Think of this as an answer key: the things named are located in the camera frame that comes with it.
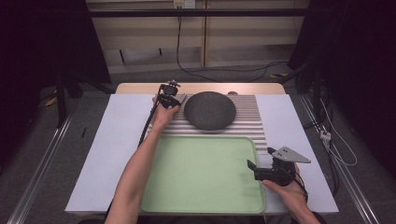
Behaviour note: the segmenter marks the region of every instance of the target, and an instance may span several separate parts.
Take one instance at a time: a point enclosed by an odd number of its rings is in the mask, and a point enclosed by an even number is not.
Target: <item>wooden cabinet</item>
[[[169,0],[87,0],[89,9],[160,9],[173,8]],[[304,8],[308,0],[196,0],[196,8]],[[179,46],[196,57],[183,59],[191,66],[269,63],[288,60],[303,17],[184,17],[181,19]],[[175,54],[178,18],[94,18],[92,19],[104,51],[107,65],[128,67],[131,52],[141,54],[159,49]],[[124,53],[124,62],[120,52]],[[247,56],[256,53],[258,56]],[[177,68],[176,60],[172,65]]]

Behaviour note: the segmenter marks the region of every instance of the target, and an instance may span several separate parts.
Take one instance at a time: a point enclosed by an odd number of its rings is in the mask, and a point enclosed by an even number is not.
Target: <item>human arm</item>
[[[299,169],[296,165],[296,172],[299,174]],[[304,192],[301,187],[292,181],[286,187],[281,187],[270,180],[263,180],[262,184],[268,189],[277,193],[286,207],[290,215],[300,224],[305,223],[319,223],[315,215],[311,212],[306,204]]]
[[[172,120],[179,106],[170,109],[158,105],[152,118],[152,127],[146,139],[128,160],[117,185],[113,203],[108,213],[108,223],[136,223],[139,205],[149,179],[151,166],[163,129]]]

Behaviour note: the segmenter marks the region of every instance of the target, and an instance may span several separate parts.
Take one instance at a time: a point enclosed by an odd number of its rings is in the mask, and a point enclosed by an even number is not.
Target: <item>green tray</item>
[[[258,214],[262,184],[247,160],[257,164],[246,137],[163,135],[140,208],[145,212]]]

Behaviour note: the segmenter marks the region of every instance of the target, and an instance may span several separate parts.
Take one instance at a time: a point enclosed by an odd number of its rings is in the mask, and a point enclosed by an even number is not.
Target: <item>white paper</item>
[[[152,96],[111,96],[66,212],[87,214],[104,213],[107,210],[123,168],[137,148],[152,107]],[[338,212],[289,96],[257,95],[256,99],[268,147],[278,149],[287,146],[312,161],[299,164],[309,193],[308,205],[311,210],[319,213]],[[269,167],[271,156],[259,155],[259,162],[260,166]],[[285,205],[272,191],[265,189],[265,197],[265,215],[287,212]]]

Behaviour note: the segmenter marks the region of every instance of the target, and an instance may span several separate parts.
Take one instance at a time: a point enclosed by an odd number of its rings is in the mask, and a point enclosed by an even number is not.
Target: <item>white cable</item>
[[[355,155],[355,153],[353,152],[352,148],[349,146],[349,144],[346,142],[346,140],[344,140],[344,138],[337,132],[337,130],[335,130],[334,126],[332,125],[332,121],[330,120],[329,113],[327,112],[326,106],[324,105],[324,103],[323,103],[323,101],[322,101],[321,99],[320,99],[320,101],[321,101],[321,103],[322,103],[322,105],[323,105],[324,112],[326,113],[327,119],[329,120],[329,123],[330,123],[330,125],[332,126],[332,129],[333,129],[334,132],[340,137],[340,139],[346,144],[347,148],[349,148],[350,152],[352,153],[353,157],[355,158],[355,162],[354,162],[354,163],[347,163],[347,162],[344,162],[344,160],[343,160],[341,157],[337,157],[337,156],[334,154],[334,152],[330,149],[329,141],[323,140],[323,143],[324,143],[326,149],[327,149],[328,151],[330,151],[330,152],[334,155],[334,157],[335,157],[338,161],[340,161],[341,163],[343,163],[344,165],[353,166],[353,165],[358,164],[358,158],[356,157],[356,155]]]

